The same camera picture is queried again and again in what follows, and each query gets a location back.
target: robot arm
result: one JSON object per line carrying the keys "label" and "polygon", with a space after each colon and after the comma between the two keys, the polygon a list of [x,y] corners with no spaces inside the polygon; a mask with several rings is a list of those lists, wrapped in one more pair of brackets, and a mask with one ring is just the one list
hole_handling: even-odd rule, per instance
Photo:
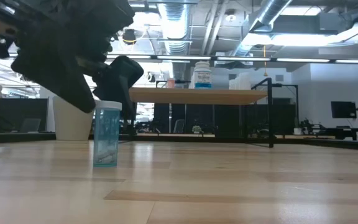
{"label": "robot arm", "polygon": [[143,69],[127,57],[104,63],[112,37],[133,17],[123,0],[0,0],[0,58],[15,42],[15,72],[86,113],[95,107],[83,76],[90,75],[96,96],[120,101],[134,115],[128,89]]}

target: shelf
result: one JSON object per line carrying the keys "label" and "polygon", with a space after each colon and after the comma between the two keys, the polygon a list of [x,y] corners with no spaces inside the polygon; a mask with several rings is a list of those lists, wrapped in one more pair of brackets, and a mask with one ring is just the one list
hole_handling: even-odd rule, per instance
{"label": "shelf", "polygon": [[131,88],[131,100],[138,103],[197,105],[248,105],[267,97],[261,90],[195,90],[178,88]]}

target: air duct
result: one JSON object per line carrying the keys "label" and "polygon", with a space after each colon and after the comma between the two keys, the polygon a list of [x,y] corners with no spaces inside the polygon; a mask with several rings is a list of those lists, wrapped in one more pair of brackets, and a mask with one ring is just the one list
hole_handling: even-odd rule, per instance
{"label": "air duct", "polygon": [[[158,4],[162,19],[162,33],[166,39],[181,40],[188,35],[190,7],[188,4]],[[165,42],[165,49],[169,55],[187,55],[188,42]],[[184,80],[185,63],[172,63],[173,77]]]}
{"label": "air duct", "polygon": [[[244,22],[245,30],[243,29],[243,33],[248,35],[251,30],[271,31],[274,21],[291,2],[292,0],[264,0],[256,15],[247,17]],[[252,47],[252,45],[247,45],[245,36],[244,40],[233,51],[232,56],[246,56]]]}

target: desk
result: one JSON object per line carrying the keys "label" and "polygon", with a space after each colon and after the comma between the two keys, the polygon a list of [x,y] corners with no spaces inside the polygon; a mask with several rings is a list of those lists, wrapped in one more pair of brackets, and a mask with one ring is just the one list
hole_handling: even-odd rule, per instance
{"label": "desk", "polygon": [[[257,86],[267,82],[267,91],[255,90]],[[266,78],[253,90],[195,90],[195,89],[174,89],[174,88],[131,88],[129,96],[134,103],[173,103],[173,104],[196,104],[196,105],[239,105],[239,112],[242,114],[241,105],[249,105],[262,98],[268,98],[268,126],[269,126],[269,147],[273,147],[275,136],[272,130],[272,79]],[[247,128],[244,120],[240,118],[244,127],[244,140],[248,138]]]}

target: computer monitor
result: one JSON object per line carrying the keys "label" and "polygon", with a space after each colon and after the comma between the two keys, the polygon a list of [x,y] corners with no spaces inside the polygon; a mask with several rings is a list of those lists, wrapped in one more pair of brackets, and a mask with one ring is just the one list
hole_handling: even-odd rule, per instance
{"label": "computer monitor", "polygon": [[354,102],[331,102],[333,118],[357,118],[356,104]]}

